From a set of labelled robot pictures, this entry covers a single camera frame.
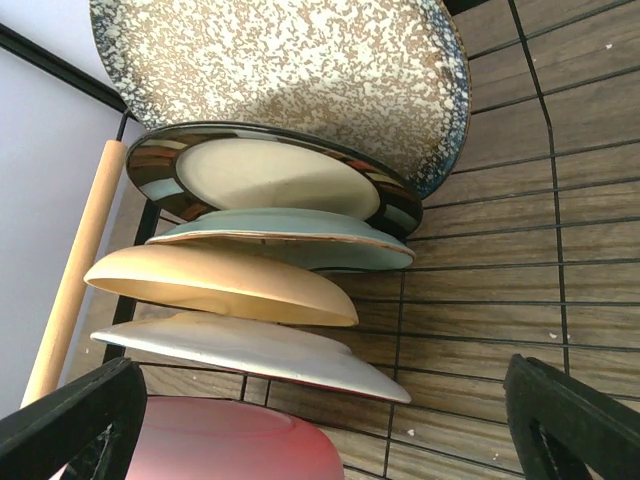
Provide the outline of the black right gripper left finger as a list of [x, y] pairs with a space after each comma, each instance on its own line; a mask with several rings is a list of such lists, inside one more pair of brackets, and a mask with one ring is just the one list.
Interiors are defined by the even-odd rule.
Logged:
[[118, 357], [1, 420], [3, 479], [124, 479], [147, 393]]

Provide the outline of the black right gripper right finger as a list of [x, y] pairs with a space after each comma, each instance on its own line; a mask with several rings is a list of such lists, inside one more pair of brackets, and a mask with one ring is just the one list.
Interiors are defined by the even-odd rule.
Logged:
[[639, 413], [533, 357], [511, 357], [509, 431], [527, 479], [639, 477]]

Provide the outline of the pink plastic bear plate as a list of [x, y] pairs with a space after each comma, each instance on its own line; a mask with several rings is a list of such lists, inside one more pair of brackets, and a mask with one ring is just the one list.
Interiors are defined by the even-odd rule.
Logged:
[[289, 414], [233, 400], [147, 400], [128, 479], [343, 479], [329, 438]]

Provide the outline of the peach yellow plate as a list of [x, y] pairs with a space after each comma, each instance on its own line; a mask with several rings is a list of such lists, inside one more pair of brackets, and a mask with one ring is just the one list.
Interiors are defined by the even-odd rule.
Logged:
[[350, 297], [330, 280], [226, 248], [129, 247], [97, 261], [84, 280], [118, 295], [232, 317], [336, 327], [359, 323]]

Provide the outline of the red teal glazed plate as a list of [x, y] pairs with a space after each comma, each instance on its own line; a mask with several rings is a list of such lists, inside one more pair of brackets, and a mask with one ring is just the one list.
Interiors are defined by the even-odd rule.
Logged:
[[183, 312], [112, 325], [92, 332], [90, 338], [243, 373], [411, 402], [402, 386], [357, 358], [345, 344], [277, 324]]

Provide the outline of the light teal flower plate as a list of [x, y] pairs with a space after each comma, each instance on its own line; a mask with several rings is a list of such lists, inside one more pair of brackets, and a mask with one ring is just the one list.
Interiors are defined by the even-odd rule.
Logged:
[[146, 243], [225, 246], [316, 271], [398, 270], [415, 259], [400, 240], [360, 219], [299, 208], [211, 212]]

